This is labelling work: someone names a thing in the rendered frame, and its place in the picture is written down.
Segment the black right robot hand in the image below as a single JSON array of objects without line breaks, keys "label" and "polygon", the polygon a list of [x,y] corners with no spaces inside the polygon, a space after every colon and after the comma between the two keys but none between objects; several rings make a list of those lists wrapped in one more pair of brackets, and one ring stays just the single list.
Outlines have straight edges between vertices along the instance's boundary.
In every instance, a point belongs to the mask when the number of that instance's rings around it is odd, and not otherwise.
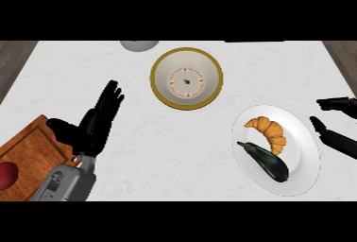
[{"label": "black right robot hand", "polygon": [[[319,99],[318,103],[323,111],[341,111],[347,116],[357,120],[357,98],[325,98]],[[310,121],[316,132],[319,133],[320,141],[357,160],[357,141],[331,130],[315,116],[310,117]]]}]

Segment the brown wooden cutting board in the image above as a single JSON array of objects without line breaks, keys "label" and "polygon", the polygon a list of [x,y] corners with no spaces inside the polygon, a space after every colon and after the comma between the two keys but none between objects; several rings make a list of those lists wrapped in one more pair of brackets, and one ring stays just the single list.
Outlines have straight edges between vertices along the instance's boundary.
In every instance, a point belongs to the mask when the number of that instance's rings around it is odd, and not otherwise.
[{"label": "brown wooden cutting board", "polygon": [[77,166],[82,163],[73,147],[56,141],[46,121],[48,117],[42,114],[0,146],[0,163],[14,162],[18,167],[18,180],[0,191],[0,201],[30,200],[52,168],[58,164]]}]

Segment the orange croissant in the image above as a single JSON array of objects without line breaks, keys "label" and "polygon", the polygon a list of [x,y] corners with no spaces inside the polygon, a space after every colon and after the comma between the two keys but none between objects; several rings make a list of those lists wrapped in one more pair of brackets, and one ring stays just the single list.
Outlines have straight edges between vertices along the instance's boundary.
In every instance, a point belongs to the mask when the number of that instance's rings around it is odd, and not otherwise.
[{"label": "orange croissant", "polygon": [[281,124],[276,121],[272,121],[266,116],[259,116],[251,118],[244,126],[247,128],[254,128],[264,135],[270,145],[270,152],[275,155],[279,155],[284,151],[285,145],[288,144]]}]

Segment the grey round object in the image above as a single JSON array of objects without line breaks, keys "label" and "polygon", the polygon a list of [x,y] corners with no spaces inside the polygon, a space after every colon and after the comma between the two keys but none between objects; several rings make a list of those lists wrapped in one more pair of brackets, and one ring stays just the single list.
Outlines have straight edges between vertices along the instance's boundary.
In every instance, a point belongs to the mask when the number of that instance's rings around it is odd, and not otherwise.
[{"label": "grey round object", "polygon": [[129,51],[143,52],[152,49],[160,42],[158,41],[121,41],[120,43]]}]

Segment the white plate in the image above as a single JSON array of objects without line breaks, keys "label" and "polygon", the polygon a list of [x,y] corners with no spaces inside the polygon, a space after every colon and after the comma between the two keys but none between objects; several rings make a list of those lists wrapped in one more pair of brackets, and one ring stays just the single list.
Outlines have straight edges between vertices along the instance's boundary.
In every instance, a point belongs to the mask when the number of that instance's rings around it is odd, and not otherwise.
[{"label": "white plate", "polygon": [[[260,116],[278,122],[288,140],[279,154],[290,169],[290,177],[284,182],[278,182],[270,177],[239,145],[239,142],[253,142],[270,150],[266,136],[254,128],[244,126]],[[279,196],[297,196],[309,191],[319,179],[319,147],[307,127],[287,110],[270,105],[257,105],[242,111],[232,130],[232,148],[244,174],[266,191]]]}]

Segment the red apple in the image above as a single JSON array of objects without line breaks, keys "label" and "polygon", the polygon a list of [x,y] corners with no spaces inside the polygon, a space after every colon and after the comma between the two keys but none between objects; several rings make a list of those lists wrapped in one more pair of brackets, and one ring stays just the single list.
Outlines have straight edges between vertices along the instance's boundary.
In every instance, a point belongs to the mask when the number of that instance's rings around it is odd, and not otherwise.
[{"label": "red apple", "polygon": [[12,162],[0,164],[0,190],[6,190],[17,182],[18,166]]}]

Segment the white bowl with yellow rim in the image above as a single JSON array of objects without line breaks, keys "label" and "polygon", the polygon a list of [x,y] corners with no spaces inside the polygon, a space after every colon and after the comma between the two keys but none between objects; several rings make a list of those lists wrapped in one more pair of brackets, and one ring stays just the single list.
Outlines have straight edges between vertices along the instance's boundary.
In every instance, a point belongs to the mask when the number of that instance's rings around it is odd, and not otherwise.
[{"label": "white bowl with yellow rim", "polygon": [[191,111],[216,100],[223,87],[223,71],[208,52],[180,47],[157,59],[149,80],[154,94],[164,104]]}]

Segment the dark eggplant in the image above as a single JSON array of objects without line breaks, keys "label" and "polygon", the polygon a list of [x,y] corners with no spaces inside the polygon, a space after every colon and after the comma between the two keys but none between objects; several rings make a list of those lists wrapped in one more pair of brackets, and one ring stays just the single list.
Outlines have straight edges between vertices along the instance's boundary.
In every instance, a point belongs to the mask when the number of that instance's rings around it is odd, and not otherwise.
[{"label": "dark eggplant", "polygon": [[284,160],[263,147],[251,142],[238,142],[247,154],[264,169],[269,176],[278,181],[285,182],[290,179],[290,168]]}]

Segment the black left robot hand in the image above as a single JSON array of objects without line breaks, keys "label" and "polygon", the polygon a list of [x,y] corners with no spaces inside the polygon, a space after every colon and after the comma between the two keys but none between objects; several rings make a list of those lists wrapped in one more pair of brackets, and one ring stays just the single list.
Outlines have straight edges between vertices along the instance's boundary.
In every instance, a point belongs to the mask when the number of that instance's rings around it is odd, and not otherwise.
[{"label": "black left robot hand", "polygon": [[56,141],[73,147],[76,156],[96,157],[102,152],[123,100],[124,94],[118,82],[111,80],[96,105],[89,109],[79,126],[58,118],[51,118],[46,121],[46,125],[55,133]]}]

